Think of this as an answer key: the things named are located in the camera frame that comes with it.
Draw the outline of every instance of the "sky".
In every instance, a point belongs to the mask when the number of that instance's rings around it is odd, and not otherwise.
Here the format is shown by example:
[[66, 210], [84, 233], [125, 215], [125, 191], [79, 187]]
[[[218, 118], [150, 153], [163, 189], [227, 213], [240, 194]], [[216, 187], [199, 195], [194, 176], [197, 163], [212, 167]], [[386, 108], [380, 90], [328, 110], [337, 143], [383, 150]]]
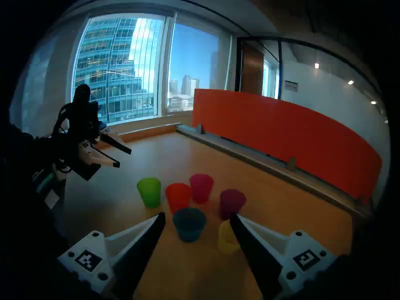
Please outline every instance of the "sky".
[[182, 78], [189, 75], [200, 79], [199, 87], [210, 87], [211, 55], [218, 51], [218, 37], [207, 32], [175, 24], [172, 41], [169, 80], [178, 80], [181, 91]]

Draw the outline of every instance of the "orange partition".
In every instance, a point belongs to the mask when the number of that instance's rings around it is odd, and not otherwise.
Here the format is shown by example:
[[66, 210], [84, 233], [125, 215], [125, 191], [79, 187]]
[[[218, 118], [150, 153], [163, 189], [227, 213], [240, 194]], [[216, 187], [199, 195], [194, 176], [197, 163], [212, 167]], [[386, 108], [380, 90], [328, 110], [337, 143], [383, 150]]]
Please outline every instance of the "orange partition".
[[245, 92], [195, 89], [193, 126], [288, 162], [368, 204], [378, 153], [343, 124], [297, 104]]

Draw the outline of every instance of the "windowsill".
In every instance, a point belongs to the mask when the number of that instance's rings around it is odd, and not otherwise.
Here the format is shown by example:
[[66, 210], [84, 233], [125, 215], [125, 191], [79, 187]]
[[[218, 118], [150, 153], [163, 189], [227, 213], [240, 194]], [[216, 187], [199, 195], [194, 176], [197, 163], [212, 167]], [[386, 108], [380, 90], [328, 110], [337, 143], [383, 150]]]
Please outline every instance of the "windowsill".
[[193, 111], [177, 111], [164, 116], [152, 115], [131, 120], [118, 121], [109, 124], [109, 126], [114, 128], [120, 134], [172, 123], [182, 123], [187, 126], [192, 126], [192, 114]]

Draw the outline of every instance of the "glass wall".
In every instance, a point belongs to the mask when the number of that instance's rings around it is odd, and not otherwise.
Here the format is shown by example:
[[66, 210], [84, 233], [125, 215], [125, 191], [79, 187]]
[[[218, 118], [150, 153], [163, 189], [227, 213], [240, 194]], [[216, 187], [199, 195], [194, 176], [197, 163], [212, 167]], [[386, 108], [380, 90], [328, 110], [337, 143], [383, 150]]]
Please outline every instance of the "glass wall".
[[106, 15], [92, 18], [75, 64], [74, 89], [88, 84], [98, 102], [98, 119], [113, 123], [157, 112], [155, 74], [163, 16]]
[[[226, 88], [231, 37], [222, 28], [181, 13], [176, 19], [146, 14], [95, 17], [78, 49], [73, 89], [88, 84], [90, 100], [99, 105], [99, 120], [109, 124], [165, 114], [158, 108], [166, 108], [167, 114], [191, 111], [195, 89]], [[167, 81], [160, 97], [159, 78]]]
[[168, 112], [191, 111], [195, 89], [224, 90], [231, 35], [204, 21], [178, 15], [168, 79]]

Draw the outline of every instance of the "magenta cup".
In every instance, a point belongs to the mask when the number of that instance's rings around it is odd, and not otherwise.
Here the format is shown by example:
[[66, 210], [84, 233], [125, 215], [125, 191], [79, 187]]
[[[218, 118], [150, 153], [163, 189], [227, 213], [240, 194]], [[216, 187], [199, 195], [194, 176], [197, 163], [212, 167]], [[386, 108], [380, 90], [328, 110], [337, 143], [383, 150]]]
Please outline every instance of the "magenta cup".
[[191, 197], [197, 204], [206, 203], [210, 198], [214, 180], [207, 174], [195, 174], [190, 177]]
[[240, 190], [226, 189], [221, 193], [219, 202], [219, 215], [222, 220], [231, 218], [232, 213], [238, 214], [246, 203], [246, 196]]

